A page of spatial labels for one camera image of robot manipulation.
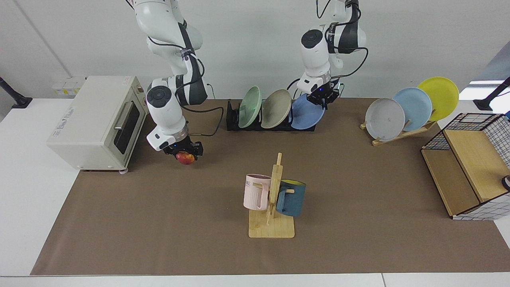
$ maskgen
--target brown table mat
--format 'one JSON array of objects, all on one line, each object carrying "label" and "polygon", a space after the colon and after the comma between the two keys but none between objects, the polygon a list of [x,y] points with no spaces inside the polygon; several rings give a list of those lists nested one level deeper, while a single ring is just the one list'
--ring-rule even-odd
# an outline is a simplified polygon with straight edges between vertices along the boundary
[{"label": "brown table mat", "polygon": [[[373,147],[359,129],[373,100],[337,100],[313,133],[227,132],[223,120],[194,138],[205,152],[191,166],[140,136],[126,175],[80,172],[31,274],[510,271],[493,222],[448,217],[420,153],[439,128]],[[210,133],[219,112],[185,116]],[[270,175],[277,152],[284,178],[307,184],[296,237],[250,239],[245,175]]]}]

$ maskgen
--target mug handle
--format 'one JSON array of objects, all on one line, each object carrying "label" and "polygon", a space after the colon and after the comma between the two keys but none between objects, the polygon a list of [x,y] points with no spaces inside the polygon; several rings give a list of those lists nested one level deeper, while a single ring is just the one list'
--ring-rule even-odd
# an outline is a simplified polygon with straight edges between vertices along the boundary
[{"label": "mug handle", "polygon": [[281,209],[282,211],[284,211],[284,209],[285,209],[285,194],[293,194],[293,193],[295,193],[295,190],[286,188],[279,193],[280,193],[280,195],[278,196],[278,199],[280,196],[282,197],[282,199],[278,200],[278,202],[276,203],[276,207],[278,209]]},{"label": "mug handle", "polygon": [[262,201],[266,199],[266,208],[267,208],[267,195],[269,193],[269,184],[262,183],[262,194],[260,196],[260,200],[257,203],[257,208],[262,209]]}]

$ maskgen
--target yellow plate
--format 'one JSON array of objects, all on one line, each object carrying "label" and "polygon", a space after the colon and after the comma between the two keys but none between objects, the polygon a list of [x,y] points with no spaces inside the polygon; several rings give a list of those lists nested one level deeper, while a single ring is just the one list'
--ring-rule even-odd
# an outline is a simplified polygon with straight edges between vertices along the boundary
[{"label": "yellow plate", "polygon": [[439,121],[449,116],[458,104],[458,88],[450,79],[433,77],[418,85],[430,97],[432,109],[431,121]]}]

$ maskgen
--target beige plate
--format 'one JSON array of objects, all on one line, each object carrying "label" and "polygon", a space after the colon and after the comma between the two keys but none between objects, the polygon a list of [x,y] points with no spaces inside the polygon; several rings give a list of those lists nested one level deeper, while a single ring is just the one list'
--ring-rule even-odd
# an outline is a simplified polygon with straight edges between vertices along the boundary
[{"label": "beige plate", "polygon": [[278,90],[262,103],[262,123],[264,129],[271,129],[283,122],[289,114],[292,99],[287,90]]}]

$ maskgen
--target oven door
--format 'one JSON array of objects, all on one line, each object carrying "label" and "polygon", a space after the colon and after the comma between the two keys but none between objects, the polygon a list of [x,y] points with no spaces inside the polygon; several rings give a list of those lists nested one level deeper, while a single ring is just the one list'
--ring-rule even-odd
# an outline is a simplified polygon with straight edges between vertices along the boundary
[{"label": "oven door", "polygon": [[113,127],[113,139],[109,146],[110,151],[125,167],[127,167],[144,120],[145,111],[131,88],[124,106],[121,108],[120,116]]}]

